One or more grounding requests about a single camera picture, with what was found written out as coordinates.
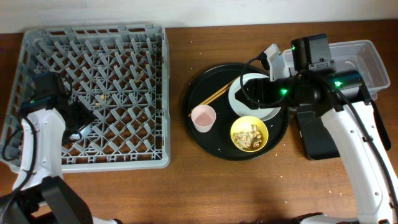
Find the yellow bowl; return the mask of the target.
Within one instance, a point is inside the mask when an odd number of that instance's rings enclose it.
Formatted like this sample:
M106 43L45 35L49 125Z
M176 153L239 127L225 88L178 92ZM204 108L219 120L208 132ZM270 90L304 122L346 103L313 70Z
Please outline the yellow bowl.
M246 150L239 149L233 142L233 133L240 132L240 131L249 131L252 125L256 125L258 127L258 130L262 134L262 142L261 142L260 148L255 151L246 151ZM260 119L253 117L253 116L243 116L243 117L238 118L232 124L231 129L230 129L230 136L231 136L231 140L232 140L233 144L239 150L244 151L244 152L257 152L257 151L260 151L261 149L263 149L265 147L265 145L267 144L268 139L269 139L269 132L268 132L268 128L265 125L265 123L262 122Z

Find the pink cup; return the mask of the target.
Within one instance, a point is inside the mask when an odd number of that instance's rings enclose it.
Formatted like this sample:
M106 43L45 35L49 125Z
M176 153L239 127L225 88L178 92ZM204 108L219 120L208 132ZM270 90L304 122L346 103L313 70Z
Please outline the pink cup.
M211 106L198 105L193 109L191 119L197 131L207 133L216 121L216 111Z

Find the blue cup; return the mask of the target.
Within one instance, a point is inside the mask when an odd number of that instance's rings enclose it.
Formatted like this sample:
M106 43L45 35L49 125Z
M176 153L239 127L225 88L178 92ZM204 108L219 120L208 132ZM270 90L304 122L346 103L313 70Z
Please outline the blue cup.
M85 137L87 137L87 135L89 135L92 132L92 125L87 125L84 128L81 128L80 130L77 130L75 133L73 133L69 140L72 141L77 141L77 140L81 140Z

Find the peanut shells food waste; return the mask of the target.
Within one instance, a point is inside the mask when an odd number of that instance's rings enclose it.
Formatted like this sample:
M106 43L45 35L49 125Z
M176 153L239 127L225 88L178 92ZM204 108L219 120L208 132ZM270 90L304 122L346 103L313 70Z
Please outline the peanut shells food waste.
M256 125L252 125L249 131L233 133L233 142L239 149L255 151L261 146L262 134Z

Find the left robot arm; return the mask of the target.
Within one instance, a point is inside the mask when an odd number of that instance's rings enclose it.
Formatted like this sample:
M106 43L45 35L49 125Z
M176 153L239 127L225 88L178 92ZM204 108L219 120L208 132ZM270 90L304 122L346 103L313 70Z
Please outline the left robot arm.
M34 75L35 91L21 104L20 171L13 191L1 197L1 223L104 223L64 181L62 146L83 139L94 120L80 102L69 103L56 72Z

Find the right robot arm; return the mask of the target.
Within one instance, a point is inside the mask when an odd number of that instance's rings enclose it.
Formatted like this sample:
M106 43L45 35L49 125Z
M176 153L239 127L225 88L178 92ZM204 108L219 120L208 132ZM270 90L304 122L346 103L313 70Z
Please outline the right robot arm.
M308 106L334 142L356 199L354 223L397 222L397 176L381 138L376 105L357 70L336 69L326 34L291 42L295 75L278 77L279 49L257 56L267 78L240 81L247 105L261 108Z

